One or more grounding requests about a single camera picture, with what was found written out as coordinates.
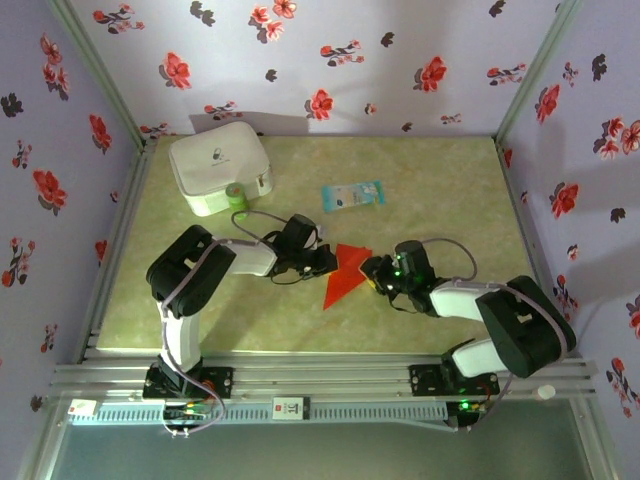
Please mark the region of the red cloth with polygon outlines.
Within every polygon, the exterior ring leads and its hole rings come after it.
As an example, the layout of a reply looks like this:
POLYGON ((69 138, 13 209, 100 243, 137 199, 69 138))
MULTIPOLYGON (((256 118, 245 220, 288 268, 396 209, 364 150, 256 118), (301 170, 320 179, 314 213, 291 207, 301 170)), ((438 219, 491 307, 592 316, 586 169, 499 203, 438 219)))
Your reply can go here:
POLYGON ((366 280, 361 265, 373 256, 366 247, 339 243, 336 247, 337 269, 330 273, 323 309, 327 310, 366 280))

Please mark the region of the light blue wipes packet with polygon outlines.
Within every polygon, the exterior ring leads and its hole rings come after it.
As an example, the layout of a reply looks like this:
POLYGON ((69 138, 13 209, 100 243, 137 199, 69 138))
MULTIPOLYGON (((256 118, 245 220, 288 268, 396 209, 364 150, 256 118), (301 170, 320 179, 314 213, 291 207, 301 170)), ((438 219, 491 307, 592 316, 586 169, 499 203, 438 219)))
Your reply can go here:
POLYGON ((323 186, 321 188, 321 196, 325 213, 363 205, 384 204, 386 202, 380 181, 323 186))

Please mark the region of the green cylindrical can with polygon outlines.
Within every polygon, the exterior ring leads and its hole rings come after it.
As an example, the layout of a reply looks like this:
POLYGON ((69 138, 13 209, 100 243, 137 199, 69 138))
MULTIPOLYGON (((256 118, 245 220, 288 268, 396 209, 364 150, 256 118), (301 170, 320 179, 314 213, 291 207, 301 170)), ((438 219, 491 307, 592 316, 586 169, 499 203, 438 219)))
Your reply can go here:
POLYGON ((246 218, 250 210, 250 205, 244 185, 240 182, 230 183, 225 189, 225 196, 229 209, 235 214, 235 218, 238 220, 246 218))

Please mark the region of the white zippered pouch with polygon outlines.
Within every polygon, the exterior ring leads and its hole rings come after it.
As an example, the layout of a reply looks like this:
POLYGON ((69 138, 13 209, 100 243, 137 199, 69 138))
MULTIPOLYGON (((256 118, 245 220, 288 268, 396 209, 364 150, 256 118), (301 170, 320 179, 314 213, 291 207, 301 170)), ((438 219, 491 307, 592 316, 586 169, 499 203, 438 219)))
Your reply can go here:
POLYGON ((236 121, 183 138, 168 150, 179 191, 191 211, 206 217, 229 208, 226 188, 243 185, 249 200, 274 187, 272 167, 253 128, 236 121))

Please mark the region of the white red label card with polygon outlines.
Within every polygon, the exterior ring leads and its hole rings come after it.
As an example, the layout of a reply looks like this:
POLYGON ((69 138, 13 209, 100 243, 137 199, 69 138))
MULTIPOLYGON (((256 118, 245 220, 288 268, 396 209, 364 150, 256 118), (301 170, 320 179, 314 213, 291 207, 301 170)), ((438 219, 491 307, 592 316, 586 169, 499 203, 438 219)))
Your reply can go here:
POLYGON ((273 421, 306 421, 310 418, 310 398, 305 396, 276 396, 272 399, 273 421))

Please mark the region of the small white box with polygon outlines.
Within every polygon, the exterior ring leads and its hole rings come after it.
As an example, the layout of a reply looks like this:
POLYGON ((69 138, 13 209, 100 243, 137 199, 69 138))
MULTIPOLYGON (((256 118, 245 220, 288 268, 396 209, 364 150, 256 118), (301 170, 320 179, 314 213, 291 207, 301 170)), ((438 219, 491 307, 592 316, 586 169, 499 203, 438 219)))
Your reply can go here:
POLYGON ((72 399, 67 409, 69 417, 94 417, 100 407, 100 402, 92 399, 72 399))

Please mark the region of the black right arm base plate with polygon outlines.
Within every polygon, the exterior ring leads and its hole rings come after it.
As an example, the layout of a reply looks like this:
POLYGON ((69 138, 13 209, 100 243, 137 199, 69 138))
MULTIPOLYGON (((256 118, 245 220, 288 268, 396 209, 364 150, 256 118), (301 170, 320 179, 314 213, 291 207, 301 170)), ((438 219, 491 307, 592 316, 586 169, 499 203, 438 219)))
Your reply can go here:
POLYGON ((491 373, 465 377, 454 366, 419 364, 408 367, 413 396, 494 396, 500 393, 497 377, 491 373))

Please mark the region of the long aluminium base rail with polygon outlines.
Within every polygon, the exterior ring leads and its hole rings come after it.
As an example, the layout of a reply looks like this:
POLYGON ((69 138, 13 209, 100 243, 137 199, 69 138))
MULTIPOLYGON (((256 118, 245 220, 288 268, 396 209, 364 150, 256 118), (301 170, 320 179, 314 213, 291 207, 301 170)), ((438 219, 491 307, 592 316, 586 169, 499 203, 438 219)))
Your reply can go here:
MULTIPOLYGON (((51 397, 100 400, 142 397, 146 372, 153 356, 114 356, 97 351, 81 364, 55 368, 51 397)), ((308 396, 319 402, 409 402, 412 365, 437 365, 439 358, 410 354, 216 354, 204 360, 207 367, 234 370, 230 400, 259 403, 273 396, 308 396)), ((560 399, 593 397, 595 365, 567 359, 542 369, 527 379, 514 378, 507 400, 533 399, 538 388, 551 385, 560 399)))

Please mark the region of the aluminium side rail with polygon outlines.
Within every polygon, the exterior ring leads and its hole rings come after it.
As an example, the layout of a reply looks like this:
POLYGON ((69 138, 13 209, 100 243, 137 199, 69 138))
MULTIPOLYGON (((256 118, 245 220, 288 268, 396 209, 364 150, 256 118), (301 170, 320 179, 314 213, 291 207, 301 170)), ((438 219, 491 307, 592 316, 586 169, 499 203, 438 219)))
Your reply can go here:
POLYGON ((547 294, 557 308, 563 320, 573 334, 574 343, 567 354, 568 358, 581 358, 580 337, 576 331, 576 320, 581 313, 581 302, 572 290, 566 267, 553 265, 553 255, 549 251, 550 241, 557 240, 557 234, 549 230, 556 226, 552 203, 545 196, 540 196, 532 188, 521 185, 515 177, 510 147, 504 147, 494 141, 496 153, 501 163, 509 194, 514 203, 514 210, 521 229, 521 235, 527 251, 534 278, 539 282, 543 292, 547 294))
POLYGON ((96 283, 82 323, 82 333, 77 342, 72 364, 81 364, 87 351, 95 347, 99 339, 111 293, 117 279, 121 258, 134 222, 138 204, 145 186, 157 140, 143 142, 143 148, 134 155, 118 203, 107 247, 99 267, 96 283))

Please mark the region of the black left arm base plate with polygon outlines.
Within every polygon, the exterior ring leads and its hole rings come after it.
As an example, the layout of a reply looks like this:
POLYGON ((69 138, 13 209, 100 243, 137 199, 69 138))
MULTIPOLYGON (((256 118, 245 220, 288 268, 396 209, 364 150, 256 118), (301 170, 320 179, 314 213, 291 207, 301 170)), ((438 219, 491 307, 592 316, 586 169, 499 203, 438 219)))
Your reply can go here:
MULTIPOLYGON (((231 367, 196 366, 188 371, 196 381, 215 391, 223 399, 230 399, 234 385, 231 367)), ((208 391, 193 385, 164 364, 153 364, 147 371, 142 397, 145 400, 204 400, 208 391)))

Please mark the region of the aluminium corner post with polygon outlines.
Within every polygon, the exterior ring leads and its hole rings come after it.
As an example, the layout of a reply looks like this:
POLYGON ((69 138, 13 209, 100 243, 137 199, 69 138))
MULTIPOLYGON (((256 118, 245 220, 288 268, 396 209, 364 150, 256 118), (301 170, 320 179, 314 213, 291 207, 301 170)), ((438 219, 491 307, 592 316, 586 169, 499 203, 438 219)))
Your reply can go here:
POLYGON ((99 54, 95 42, 82 25, 75 8, 71 4, 71 0, 45 0, 45 3, 69 36, 84 66, 96 81, 103 96, 115 111, 138 151, 142 152, 146 146, 146 141, 142 138, 138 127, 135 125, 134 118, 124 98, 99 54))
POLYGON ((564 36, 570 30, 571 24, 574 22, 584 1, 585 0, 562 0, 559 3, 554 19, 536 51, 527 73, 511 101, 497 132, 493 136, 496 145, 501 144, 513 128, 525 108, 526 102, 533 94, 537 82, 543 77, 548 63, 553 58, 564 36))

